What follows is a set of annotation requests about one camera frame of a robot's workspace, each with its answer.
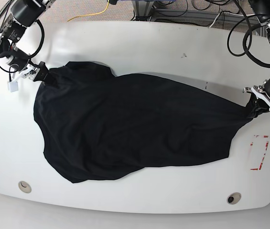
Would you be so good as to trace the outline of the black t-shirt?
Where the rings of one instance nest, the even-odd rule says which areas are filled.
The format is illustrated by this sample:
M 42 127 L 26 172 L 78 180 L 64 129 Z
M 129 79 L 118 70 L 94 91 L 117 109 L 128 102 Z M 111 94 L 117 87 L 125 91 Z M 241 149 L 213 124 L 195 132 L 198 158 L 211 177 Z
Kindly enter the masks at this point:
M 146 167 L 197 166 L 229 156 L 237 131 L 267 105 L 246 106 L 147 74 L 114 76 L 93 62 L 52 68 L 33 115 L 44 157 L 72 183 L 117 180 Z

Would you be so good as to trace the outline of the red tape rectangle marking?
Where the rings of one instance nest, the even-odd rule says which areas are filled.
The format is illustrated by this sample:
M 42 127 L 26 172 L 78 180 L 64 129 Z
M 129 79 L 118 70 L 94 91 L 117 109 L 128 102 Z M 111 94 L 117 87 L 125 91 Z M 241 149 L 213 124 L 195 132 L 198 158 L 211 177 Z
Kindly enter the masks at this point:
M 260 171 L 268 150 L 270 137 L 254 135 L 249 148 L 247 167 L 250 171 Z

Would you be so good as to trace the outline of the right table grommet hole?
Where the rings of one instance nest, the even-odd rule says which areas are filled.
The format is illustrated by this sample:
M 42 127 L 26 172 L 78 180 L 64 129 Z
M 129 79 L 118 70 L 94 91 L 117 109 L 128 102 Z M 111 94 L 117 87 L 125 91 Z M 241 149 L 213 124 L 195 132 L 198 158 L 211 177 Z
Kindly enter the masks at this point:
M 242 195 L 238 192 L 232 193 L 227 197 L 227 203 L 230 205 L 237 204 L 241 200 Z

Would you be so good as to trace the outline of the table grommet hole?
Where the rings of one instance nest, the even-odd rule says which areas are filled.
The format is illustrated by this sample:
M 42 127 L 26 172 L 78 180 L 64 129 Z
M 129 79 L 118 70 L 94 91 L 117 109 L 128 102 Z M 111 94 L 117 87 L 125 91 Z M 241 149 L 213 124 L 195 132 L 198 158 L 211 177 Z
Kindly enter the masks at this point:
M 31 191 L 32 191 L 31 186 L 30 186 L 27 182 L 25 182 L 25 181 L 20 181 L 20 182 L 18 183 L 18 187 L 19 187 L 19 189 L 20 189 L 22 192 L 24 192 L 24 193 L 26 193 L 26 194 L 29 194 L 29 193 L 31 193 Z
M 227 197 L 227 203 L 230 205 L 237 204 L 241 200 L 242 195 L 238 192 L 232 193 Z

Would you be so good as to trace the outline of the left table grommet hole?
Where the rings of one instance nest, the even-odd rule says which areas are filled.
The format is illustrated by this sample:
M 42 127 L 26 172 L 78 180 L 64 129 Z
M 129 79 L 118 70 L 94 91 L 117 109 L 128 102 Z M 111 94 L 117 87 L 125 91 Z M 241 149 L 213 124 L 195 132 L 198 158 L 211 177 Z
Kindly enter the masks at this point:
M 29 194 L 29 193 L 31 193 L 31 191 L 32 191 L 31 186 L 30 186 L 27 182 L 25 182 L 25 181 L 20 181 L 20 182 L 18 183 L 18 187 L 19 187 L 19 189 L 20 189 L 22 192 L 24 192 L 24 193 L 26 193 L 26 194 Z

